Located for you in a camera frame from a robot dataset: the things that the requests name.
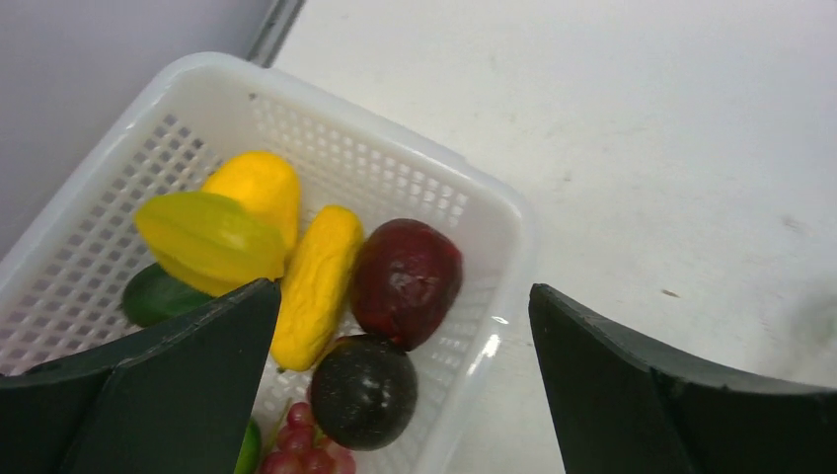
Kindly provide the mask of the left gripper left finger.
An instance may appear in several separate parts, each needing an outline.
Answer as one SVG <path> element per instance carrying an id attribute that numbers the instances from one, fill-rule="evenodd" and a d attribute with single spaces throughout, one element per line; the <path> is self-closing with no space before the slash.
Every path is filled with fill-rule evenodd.
<path id="1" fill-rule="evenodd" d="M 278 286 L 253 281 L 105 345 L 1 380 L 5 473 L 231 473 Z"/>

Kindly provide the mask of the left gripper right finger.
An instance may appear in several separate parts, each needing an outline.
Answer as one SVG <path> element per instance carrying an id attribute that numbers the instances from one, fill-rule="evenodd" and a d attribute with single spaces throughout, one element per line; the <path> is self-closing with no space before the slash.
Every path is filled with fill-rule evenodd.
<path id="1" fill-rule="evenodd" d="M 688 354 L 544 283 L 528 314 L 569 473 L 832 473 L 836 392 Z"/>

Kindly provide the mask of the yellow green fake starfruit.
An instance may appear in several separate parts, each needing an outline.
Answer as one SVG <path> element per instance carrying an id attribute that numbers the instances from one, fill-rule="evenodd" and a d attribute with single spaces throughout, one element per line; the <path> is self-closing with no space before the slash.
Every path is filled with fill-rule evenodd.
<path id="1" fill-rule="evenodd" d="M 284 275 L 286 249 L 279 231 L 228 197 L 156 196 L 137 209 L 134 224 L 170 276 L 212 296 Z"/>

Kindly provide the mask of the green fake lime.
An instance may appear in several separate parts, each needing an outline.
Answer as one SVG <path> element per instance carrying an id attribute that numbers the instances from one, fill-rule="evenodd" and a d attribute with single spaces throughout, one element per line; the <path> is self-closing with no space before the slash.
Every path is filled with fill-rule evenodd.
<path id="1" fill-rule="evenodd" d="M 259 468 L 262 454 L 261 430 L 253 418 L 249 419 L 234 473 L 254 474 Z"/>

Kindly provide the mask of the dark green fake avocado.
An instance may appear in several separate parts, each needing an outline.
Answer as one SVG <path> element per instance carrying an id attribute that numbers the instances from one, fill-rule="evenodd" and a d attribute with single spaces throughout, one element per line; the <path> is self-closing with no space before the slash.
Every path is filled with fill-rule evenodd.
<path id="1" fill-rule="evenodd" d="M 129 322 L 148 328 L 190 312 L 212 299 L 211 295 L 173 278 L 155 263 L 128 282 L 119 308 Z"/>

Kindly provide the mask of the purple fake grapes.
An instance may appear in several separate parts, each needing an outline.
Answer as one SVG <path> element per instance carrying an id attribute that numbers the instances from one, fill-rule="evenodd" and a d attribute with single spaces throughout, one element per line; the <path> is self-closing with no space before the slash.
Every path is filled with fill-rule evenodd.
<path id="1" fill-rule="evenodd" d="M 327 437 L 307 402 L 289 402 L 266 436 L 258 473 L 355 474 L 350 450 Z"/>

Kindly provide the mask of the dark purple fake fruit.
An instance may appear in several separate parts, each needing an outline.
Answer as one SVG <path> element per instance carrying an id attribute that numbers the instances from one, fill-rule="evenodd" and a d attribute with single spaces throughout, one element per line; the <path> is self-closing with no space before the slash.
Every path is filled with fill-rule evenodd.
<path id="1" fill-rule="evenodd" d="M 323 434 L 355 451 L 395 441 L 410 423 L 418 395 L 418 375 L 408 354 L 371 334 L 336 340 L 310 384 L 313 417 Z"/>

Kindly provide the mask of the yellow fake banana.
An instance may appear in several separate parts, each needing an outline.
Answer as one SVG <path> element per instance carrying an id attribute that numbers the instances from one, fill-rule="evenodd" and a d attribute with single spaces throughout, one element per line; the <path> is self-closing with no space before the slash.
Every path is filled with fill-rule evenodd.
<path id="1" fill-rule="evenodd" d="M 359 218 L 345 207 L 327 205 L 311 222 L 280 285 L 269 350 L 280 368 L 308 370 L 331 340 L 363 240 Z"/>

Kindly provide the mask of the yellow fake pear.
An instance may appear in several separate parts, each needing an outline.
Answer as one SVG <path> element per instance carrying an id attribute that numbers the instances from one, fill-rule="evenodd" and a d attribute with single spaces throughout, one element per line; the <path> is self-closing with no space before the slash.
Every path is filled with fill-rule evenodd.
<path id="1" fill-rule="evenodd" d="M 279 155 L 259 150 L 235 156 L 212 173 L 200 190 L 237 201 L 279 231 L 288 253 L 295 249 L 300 182 L 294 168 Z"/>

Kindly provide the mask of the dark red fake plum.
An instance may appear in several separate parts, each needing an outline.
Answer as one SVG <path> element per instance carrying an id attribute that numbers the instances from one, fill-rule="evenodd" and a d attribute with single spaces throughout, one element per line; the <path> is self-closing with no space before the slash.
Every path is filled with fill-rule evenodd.
<path id="1" fill-rule="evenodd" d="M 439 328 L 463 283 L 463 255 L 428 224 L 396 218 L 376 228 L 356 258 L 349 307 L 367 333 L 409 352 Z"/>

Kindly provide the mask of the white plastic basket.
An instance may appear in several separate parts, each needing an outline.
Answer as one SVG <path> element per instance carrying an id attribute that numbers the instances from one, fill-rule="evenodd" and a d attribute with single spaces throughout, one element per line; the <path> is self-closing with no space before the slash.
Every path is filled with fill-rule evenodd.
<path id="1" fill-rule="evenodd" d="M 165 67 L 83 159 L 1 264 L 1 370 L 8 375 L 108 343 L 131 329 L 118 311 L 151 262 L 132 225 L 147 199 L 198 188 L 229 158 L 280 155 L 301 183 L 300 218 L 352 210 L 366 231 L 423 221 L 461 251 L 453 308 L 414 350 L 416 414 L 362 473 L 445 471 L 505 327 L 525 310 L 535 219 L 513 188 L 457 153 L 286 73 L 217 52 Z"/>

